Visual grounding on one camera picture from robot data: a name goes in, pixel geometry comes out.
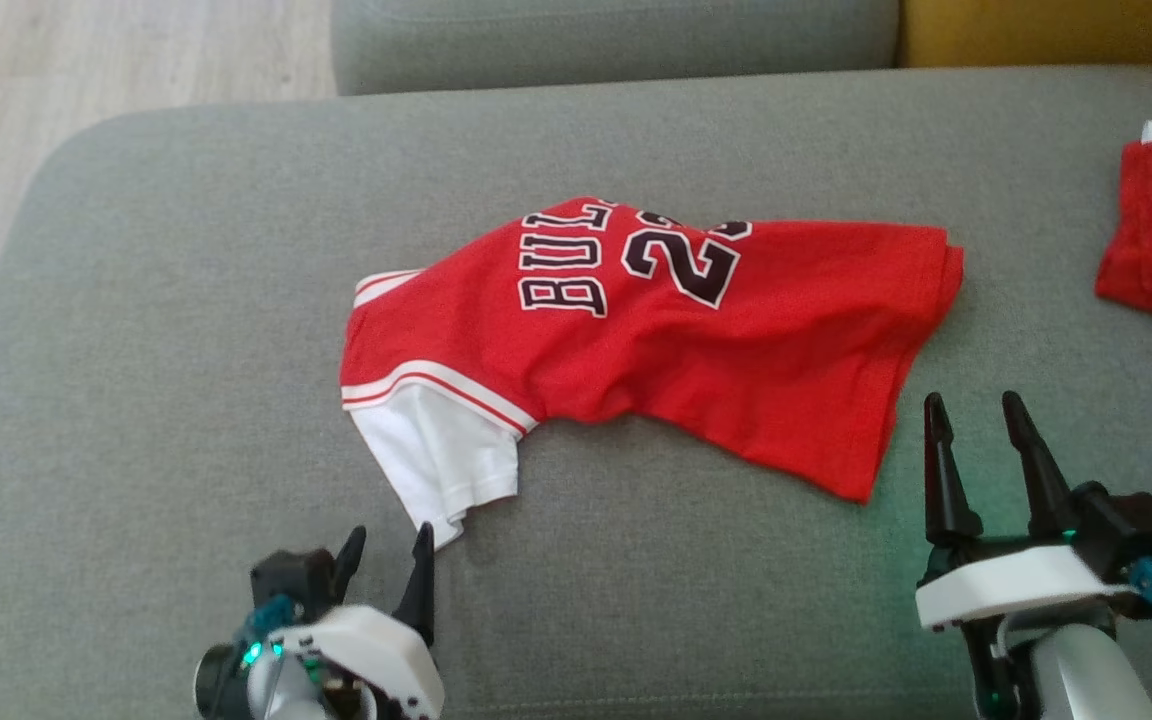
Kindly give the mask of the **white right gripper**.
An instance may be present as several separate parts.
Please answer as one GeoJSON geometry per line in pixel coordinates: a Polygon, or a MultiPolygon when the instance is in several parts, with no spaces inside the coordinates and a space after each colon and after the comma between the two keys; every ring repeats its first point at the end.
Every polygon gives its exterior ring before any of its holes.
{"type": "Polygon", "coordinates": [[[1001,397],[1007,435],[1018,450],[1030,511],[1028,536],[984,538],[983,523],[968,502],[952,442],[954,429],[941,393],[925,396],[924,488],[929,568],[916,585],[915,607],[923,629],[1137,594],[1126,582],[1102,579],[1079,558],[1071,491],[1064,473],[1018,392],[1001,397]]]}

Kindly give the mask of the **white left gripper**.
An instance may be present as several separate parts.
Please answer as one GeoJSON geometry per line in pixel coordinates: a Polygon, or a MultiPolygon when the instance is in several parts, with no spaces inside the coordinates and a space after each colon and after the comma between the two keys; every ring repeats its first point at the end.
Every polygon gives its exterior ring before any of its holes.
{"type": "MultiPolygon", "coordinates": [[[[335,555],[332,598],[344,602],[361,566],[366,526],[355,526],[335,555]]],[[[362,708],[379,717],[385,702],[397,702],[407,719],[442,717],[445,688],[426,643],[435,642],[434,528],[424,521],[412,547],[414,568],[393,617],[371,606],[338,606],[306,626],[270,634],[270,717],[334,719],[306,662],[342,673],[364,684],[362,708]]]]}

